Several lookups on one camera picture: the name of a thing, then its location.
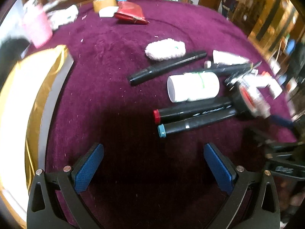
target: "person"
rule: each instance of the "person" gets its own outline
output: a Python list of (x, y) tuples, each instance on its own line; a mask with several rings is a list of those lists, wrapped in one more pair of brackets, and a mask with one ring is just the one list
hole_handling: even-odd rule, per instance
[(239, 0), (222, 0), (222, 15), (228, 17), (228, 12), (233, 11), (236, 5), (236, 2)]

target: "gold fabric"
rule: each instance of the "gold fabric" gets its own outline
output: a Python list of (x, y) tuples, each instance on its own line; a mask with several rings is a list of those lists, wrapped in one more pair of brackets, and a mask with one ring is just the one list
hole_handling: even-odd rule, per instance
[(23, 228), (44, 102), (67, 54), (60, 45), (17, 62), (0, 92), (0, 196)]

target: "red marker cap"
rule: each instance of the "red marker cap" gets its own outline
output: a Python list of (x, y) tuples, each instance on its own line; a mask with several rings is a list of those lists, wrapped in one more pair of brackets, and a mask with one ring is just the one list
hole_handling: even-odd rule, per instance
[(161, 117), (160, 117), (160, 114), (159, 114), (159, 110), (158, 110), (158, 109), (156, 109), (156, 110), (153, 111), (153, 116), (154, 116), (154, 118), (155, 118), (155, 124), (156, 124), (156, 125), (159, 125), (160, 122), (161, 122)]

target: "white fuzzy cloth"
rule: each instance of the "white fuzzy cloth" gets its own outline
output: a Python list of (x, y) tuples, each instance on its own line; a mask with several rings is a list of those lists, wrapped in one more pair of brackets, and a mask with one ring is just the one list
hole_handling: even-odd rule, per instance
[(182, 41), (165, 39), (147, 45), (145, 54), (152, 60), (162, 61), (185, 55), (185, 44)]
[(59, 26), (69, 24), (77, 19), (78, 9), (72, 5), (67, 9), (55, 10), (47, 13), (52, 30), (57, 30)]

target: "white tube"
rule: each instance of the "white tube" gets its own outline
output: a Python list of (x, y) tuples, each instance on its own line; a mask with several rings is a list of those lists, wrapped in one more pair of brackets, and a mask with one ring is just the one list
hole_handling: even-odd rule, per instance
[(218, 77), (213, 72), (185, 73), (167, 79), (171, 102), (214, 98), (219, 92), (219, 86)]
[(234, 64), (245, 64), (249, 63), (250, 60), (229, 52), (221, 52), (213, 50), (213, 60), (214, 64), (225, 64), (225, 65), (234, 65)]

